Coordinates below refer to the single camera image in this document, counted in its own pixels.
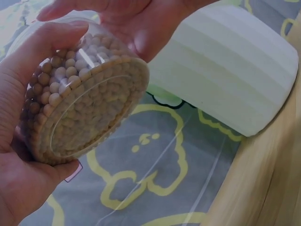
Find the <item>fabric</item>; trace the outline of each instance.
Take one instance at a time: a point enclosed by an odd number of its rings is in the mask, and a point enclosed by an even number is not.
[[[298,0],[249,1],[241,6],[283,36],[300,10]],[[0,59],[48,3],[0,2]],[[83,156],[77,174],[62,182],[21,226],[198,226],[202,222],[241,135],[158,87],[151,86],[148,92],[121,128]]]

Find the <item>wooden board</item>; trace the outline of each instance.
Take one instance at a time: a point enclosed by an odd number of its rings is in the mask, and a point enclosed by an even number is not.
[[[301,59],[301,13],[287,40]],[[242,141],[202,226],[301,226],[301,70],[274,121]]]

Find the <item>wooden bead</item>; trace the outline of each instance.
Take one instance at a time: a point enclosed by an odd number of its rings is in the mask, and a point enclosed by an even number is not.
[[[66,54],[66,59],[75,59],[76,53],[74,51],[68,51]]]
[[[68,83],[69,83],[71,89],[74,89],[74,88],[78,87],[81,84],[81,81],[80,81],[79,76],[72,75],[68,79]]]
[[[41,103],[44,105],[48,104],[50,95],[51,93],[49,91],[44,92],[41,96]]]
[[[32,114],[37,114],[39,113],[40,111],[40,105],[39,103],[37,102],[33,102],[29,105],[29,111],[32,113]]]
[[[56,68],[58,68],[58,67],[60,67],[61,66],[61,64],[62,64],[62,59],[60,58],[60,57],[58,57],[58,56],[54,56],[54,57],[52,57],[51,58],[51,65],[53,66],[53,67],[56,67]]]
[[[60,84],[58,82],[53,82],[50,85],[50,92],[51,93],[58,93],[58,89],[60,88]]]
[[[75,68],[80,71],[81,69],[84,69],[88,66],[87,62],[85,60],[78,60],[75,63]]]
[[[66,70],[66,77],[69,78],[73,75],[77,75],[77,69],[73,66],[68,67]]]
[[[81,69],[79,72],[79,78],[81,81],[86,81],[91,77],[91,71],[87,68]]]
[[[44,113],[47,117],[49,117],[49,116],[51,115],[51,113],[53,112],[54,108],[53,108],[53,106],[51,106],[50,104],[47,104],[47,105],[44,106],[44,109],[43,109],[43,110],[44,110],[43,113]]]
[[[43,66],[42,66],[42,72],[43,73],[49,74],[51,72],[51,70],[52,70],[52,65],[51,65],[50,62],[46,62],[46,63],[43,64]]]
[[[62,101],[62,98],[58,93],[53,93],[49,97],[49,103],[53,107],[58,106],[61,101]]]
[[[67,50],[66,49],[60,49],[57,53],[56,53],[60,58],[64,58],[67,54]]]
[[[38,81],[42,86],[46,86],[49,84],[50,76],[46,73],[41,73],[38,76]]]
[[[71,88],[69,86],[60,85],[60,88],[58,89],[58,93],[61,97],[65,98],[71,93]]]
[[[36,84],[37,82],[38,82],[38,78],[37,78],[36,76],[32,76],[32,77],[30,78],[29,85],[30,85],[31,87],[33,87],[34,84]]]
[[[41,86],[41,84],[37,83],[33,86],[32,90],[33,90],[35,96],[37,96],[43,92],[43,87]]]
[[[68,67],[74,67],[75,66],[75,60],[72,58],[72,59],[68,59],[65,63],[65,67],[68,68]]]

